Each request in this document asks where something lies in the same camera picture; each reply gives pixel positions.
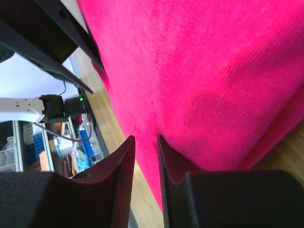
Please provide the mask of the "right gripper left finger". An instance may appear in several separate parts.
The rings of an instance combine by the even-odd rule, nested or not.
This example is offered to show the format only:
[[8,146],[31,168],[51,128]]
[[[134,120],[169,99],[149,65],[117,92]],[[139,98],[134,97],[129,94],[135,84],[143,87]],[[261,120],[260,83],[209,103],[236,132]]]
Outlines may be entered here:
[[97,164],[66,178],[56,172],[2,172],[3,228],[125,228],[128,226],[135,138]]

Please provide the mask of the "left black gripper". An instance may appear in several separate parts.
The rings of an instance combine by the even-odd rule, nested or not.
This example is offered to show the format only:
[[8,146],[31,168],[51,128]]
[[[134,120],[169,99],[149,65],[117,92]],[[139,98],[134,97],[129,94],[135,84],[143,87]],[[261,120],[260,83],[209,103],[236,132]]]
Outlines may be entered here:
[[79,46],[105,71],[95,41],[61,1],[1,0],[0,18],[2,46],[53,77],[93,93],[62,65]]

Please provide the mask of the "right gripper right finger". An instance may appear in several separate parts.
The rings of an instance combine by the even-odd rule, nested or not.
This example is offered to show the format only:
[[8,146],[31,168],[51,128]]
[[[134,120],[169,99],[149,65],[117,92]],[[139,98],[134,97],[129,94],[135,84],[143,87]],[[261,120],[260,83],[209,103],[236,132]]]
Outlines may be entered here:
[[205,171],[158,137],[167,228],[301,228],[304,189],[286,171]]

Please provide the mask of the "pink t shirt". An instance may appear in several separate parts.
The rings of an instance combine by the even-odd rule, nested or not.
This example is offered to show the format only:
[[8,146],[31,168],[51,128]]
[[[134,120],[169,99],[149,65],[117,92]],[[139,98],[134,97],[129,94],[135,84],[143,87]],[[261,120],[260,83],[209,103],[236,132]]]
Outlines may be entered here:
[[80,0],[98,73],[161,204],[157,138],[247,170],[304,118],[301,0]]

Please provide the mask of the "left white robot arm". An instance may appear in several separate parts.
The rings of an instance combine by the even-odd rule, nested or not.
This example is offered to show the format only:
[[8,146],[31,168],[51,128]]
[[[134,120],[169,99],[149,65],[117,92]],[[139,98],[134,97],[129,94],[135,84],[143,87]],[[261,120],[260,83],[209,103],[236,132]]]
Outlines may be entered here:
[[[63,65],[82,49],[100,69],[104,66],[96,43],[59,0],[3,0],[0,3],[0,60],[19,54],[55,79],[86,91],[90,88]],[[2,121],[59,123],[85,113],[76,99],[60,95],[33,98],[2,98]]]

